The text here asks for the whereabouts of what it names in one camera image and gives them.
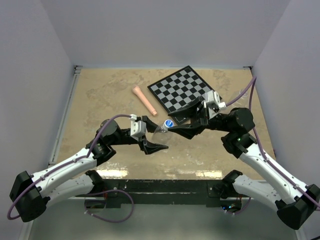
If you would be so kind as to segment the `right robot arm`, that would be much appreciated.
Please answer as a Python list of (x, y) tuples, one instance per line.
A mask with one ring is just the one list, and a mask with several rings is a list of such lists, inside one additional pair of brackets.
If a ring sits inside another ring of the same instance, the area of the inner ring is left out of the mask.
[(189, 124), (169, 128), (170, 132), (189, 140), (205, 129), (226, 132), (221, 138), (225, 150), (252, 167), (268, 183), (262, 186), (233, 170), (223, 179), (222, 189), (227, 196), (239, 193), (254, 198), (276, 211), (280, 220), (293, 230), (298, 230), (319, 209), (320, 188), (290, 174), (263, 150), (258, 138), (250, 134), (255, 123), (248, 108), (236, 107), (225, 114), (220, 113), (214, 103), (195, 99), (168, 115), (190, 119)]

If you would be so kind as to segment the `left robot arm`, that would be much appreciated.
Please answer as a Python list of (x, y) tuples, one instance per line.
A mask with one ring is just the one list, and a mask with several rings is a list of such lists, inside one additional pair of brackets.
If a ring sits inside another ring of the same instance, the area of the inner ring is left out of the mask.
[(167, 145), (147, 140), (146, 133), (153, 133), (157, 127), (147, 116), (134, 114), (119, 114), (103, 121), (94, 139), (73, 156), (33, 174), (23, 171), (16, 176), (9, 193), (12, 205), (7, 219), (26, 223), (64, 199), (99, 196), (104, 181), (94, 168), (116, 154), (113, 146), (138, 145), (146, 155), (168, 149)]

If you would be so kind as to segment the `blue white bottle cap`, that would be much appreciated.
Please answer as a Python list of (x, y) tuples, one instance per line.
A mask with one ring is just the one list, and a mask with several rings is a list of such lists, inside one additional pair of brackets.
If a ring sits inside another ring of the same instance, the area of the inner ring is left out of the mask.
[(165, 131), (168, 131), (169, 128), (172, 128), (173, 126), (174, 126), (174, 122), (171, 119), (166, 119), (162, 125)]

